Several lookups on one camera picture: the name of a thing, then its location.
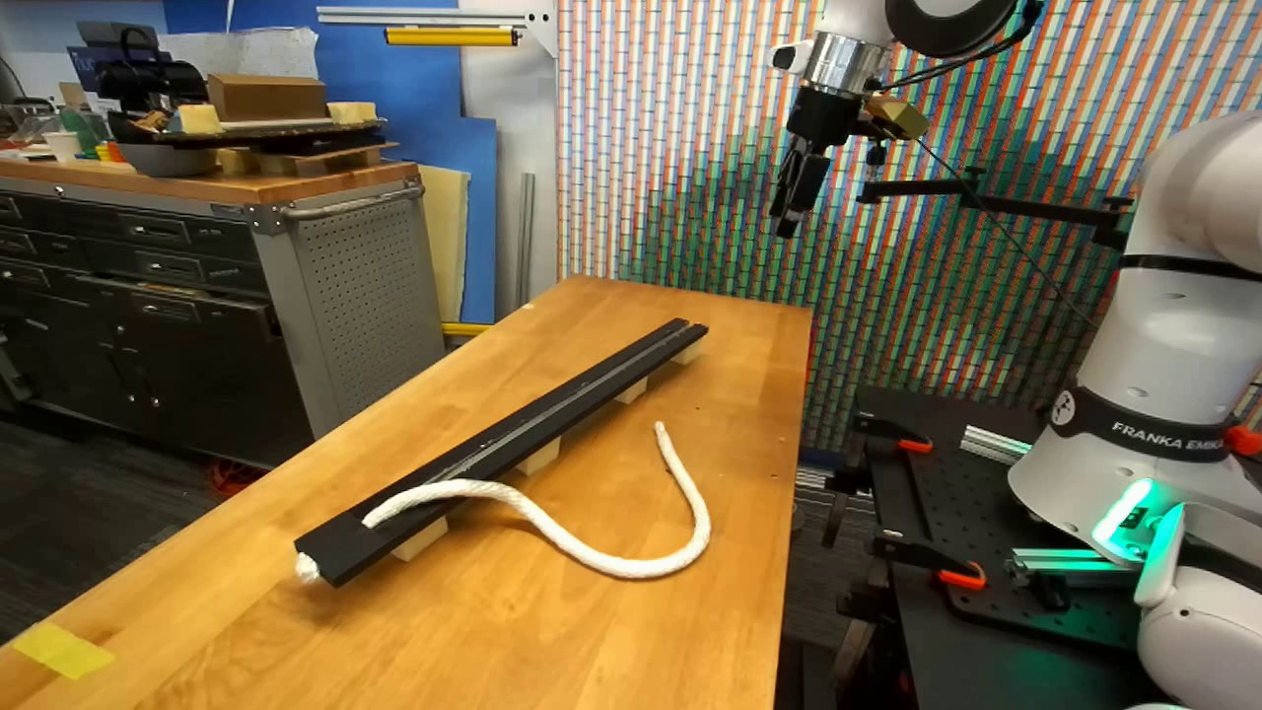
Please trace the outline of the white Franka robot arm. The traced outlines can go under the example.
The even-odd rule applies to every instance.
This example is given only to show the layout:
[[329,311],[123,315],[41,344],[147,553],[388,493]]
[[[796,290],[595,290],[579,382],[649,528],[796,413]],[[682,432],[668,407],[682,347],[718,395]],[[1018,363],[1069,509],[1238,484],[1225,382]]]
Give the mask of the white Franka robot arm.
[[[1012,38],[1025,0],[822,0],[803,42],[768,219],[792,232],[828,153],[884,127],[892,49],[939,63]],[[1110,303],[1075,375],[1005,484],[1043,524],[1138,576],[1134,654],[1185,710],[1262,710],[1262,593],[1182,547],[1262,553],[1262,491],[1231,451],[1234,407],[1262,372],[1262,115],[1168,137],[1148,162]]]

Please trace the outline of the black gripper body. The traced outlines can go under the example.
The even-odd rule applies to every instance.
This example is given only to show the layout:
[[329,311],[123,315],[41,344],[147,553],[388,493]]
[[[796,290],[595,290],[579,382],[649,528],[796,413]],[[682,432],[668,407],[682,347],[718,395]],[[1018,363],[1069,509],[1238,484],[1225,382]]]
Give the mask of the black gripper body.
[[816,192],[828,178],[828,152],[842,148],[860,129],[860,99],[801,86],[785,121],[785,162],[771,188],[771,232],[792,238],[813,215]]

